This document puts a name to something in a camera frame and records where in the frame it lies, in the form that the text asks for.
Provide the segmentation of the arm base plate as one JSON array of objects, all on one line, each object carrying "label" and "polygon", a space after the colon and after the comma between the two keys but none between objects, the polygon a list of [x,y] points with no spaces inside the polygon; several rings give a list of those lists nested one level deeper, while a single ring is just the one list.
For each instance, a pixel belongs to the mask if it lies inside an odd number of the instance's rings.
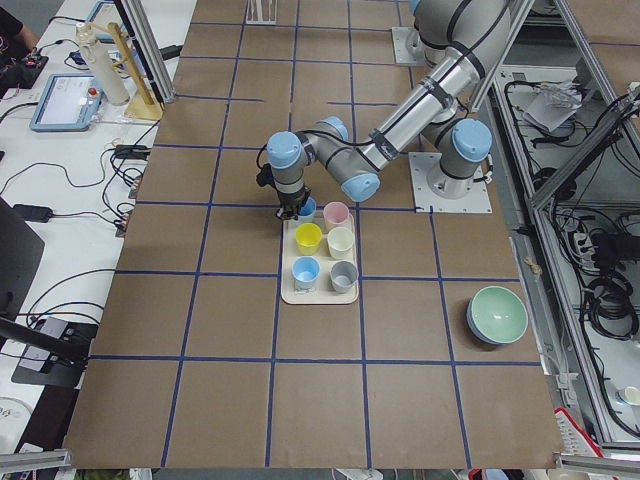
[{"label": "arm base plate", "polygon": [[472,178],[457,180],[445,175],[440,165],[440,153],[412,152],[409,154],[409,171],[413,189],[415,210],[422,213],[491,214],[488,193],[491,174],[483,171],[483,164],[491,156],[476,165]]},{"label": "arm base plate", "polygon": [[427,64],[425,44],[414,27],[393,27],[391,38],[397,65],[422,66]]}]

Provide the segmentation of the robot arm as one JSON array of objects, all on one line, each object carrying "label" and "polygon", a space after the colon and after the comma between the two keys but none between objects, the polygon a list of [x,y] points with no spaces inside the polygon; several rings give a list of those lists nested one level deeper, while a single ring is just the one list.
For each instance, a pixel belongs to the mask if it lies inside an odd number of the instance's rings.
[{"label": "robot arm", "polygon": [[273,134],[263,148],[268,161],[256,181],[277,192],[278,219],[299,216],[311,193],[304,169],[314,162],[352,201],[371,198],[380,187],[379,172],[429,125],[455,113],[457,96],[497,64],[511,26],[508,2],[412,1],[409,6],[421,43],[442,52],[442,58],[363,142],[349,142],[344,123],[335,116],[306,130]]},{"label": "robot arm", "polygon": [[423,48],[425,62],[434,67],[445,56],[449,45],[447,30],[452,18],[452,6],[448,1],[410,1],[410,11],[414,17],[414,29]]}]

